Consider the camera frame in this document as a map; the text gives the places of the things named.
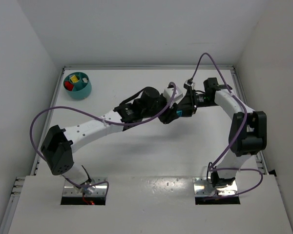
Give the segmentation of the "red long lego brick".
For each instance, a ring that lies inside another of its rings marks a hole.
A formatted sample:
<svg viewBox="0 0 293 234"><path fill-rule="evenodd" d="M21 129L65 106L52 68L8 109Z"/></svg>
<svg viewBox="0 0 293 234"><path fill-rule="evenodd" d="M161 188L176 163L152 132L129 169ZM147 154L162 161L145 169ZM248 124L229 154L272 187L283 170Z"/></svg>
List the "red long lego brick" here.
<svg viewBox="0 0 293 234"><path fill-rule="evenodd" d="M74 85L71 84L69 81L65 81L64 82L64 87L65 87L66 90L71 92L73 90L73 88L74 88Z"/></svg>

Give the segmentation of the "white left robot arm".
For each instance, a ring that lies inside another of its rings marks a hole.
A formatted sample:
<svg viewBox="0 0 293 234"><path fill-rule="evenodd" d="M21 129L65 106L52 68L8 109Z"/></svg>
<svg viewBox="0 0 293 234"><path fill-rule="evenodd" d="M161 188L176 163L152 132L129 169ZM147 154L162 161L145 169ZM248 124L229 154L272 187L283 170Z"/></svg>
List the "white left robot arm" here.
<svg viewBox="0 0 293 234"><path fill-rule="evenodd" d="M123 132L142 122L158 118L178 118L176 101L183 97L181 90L169 84L163 93L153 87L145 87L122 101L117 107L100 118L66 128L51 127L41 145L50 171L63 176L76 190L88 193L97 182L90 178L86 169L73 160L73 154L83 146L109 134Z"/></svg>

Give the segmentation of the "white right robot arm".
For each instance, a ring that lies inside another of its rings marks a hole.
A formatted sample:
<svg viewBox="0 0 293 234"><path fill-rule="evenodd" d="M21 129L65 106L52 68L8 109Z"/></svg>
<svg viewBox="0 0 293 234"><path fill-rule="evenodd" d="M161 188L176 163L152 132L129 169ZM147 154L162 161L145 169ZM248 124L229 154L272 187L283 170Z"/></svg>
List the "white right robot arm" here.
<svg viewBox="0 0 293 234"><path fill-rule="evenodd" d="M231 119L229 144L221 155L208 166L210 183L214 188L231 185L243 164L267 146L267 115L245 105L226 84L217 78L203 82L204 92L196 93L194 82L185 82L185 97L178 104L177 114L190 117L201 107L219 106Z"/></svg>

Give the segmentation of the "teal long lego brick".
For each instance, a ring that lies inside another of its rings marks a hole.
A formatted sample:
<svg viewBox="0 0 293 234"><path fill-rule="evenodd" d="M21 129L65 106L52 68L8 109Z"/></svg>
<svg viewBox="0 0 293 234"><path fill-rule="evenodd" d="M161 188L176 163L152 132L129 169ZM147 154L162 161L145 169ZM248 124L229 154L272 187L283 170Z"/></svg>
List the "teal long lego brick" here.
<svg viewBox="0 0 293 234"><path fill-rule="evenodd" d="M179 110L176 113L177 113L178 117L182 117L183 111Z"/></svg>

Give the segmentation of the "yellow lego brick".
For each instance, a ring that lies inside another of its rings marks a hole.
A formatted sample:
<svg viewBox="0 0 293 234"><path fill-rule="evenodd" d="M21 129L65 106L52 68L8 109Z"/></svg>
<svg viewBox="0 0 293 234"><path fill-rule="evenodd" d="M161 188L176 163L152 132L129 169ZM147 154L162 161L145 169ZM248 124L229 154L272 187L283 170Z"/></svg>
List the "yellow lego brick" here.
<svg viewBox="0 0 293 234"><path fill-rule="evenodd" d="M77 83L79 81L79 78L76 75L73 75L73 76L70 77L70 81L72 83Z"/></svg>

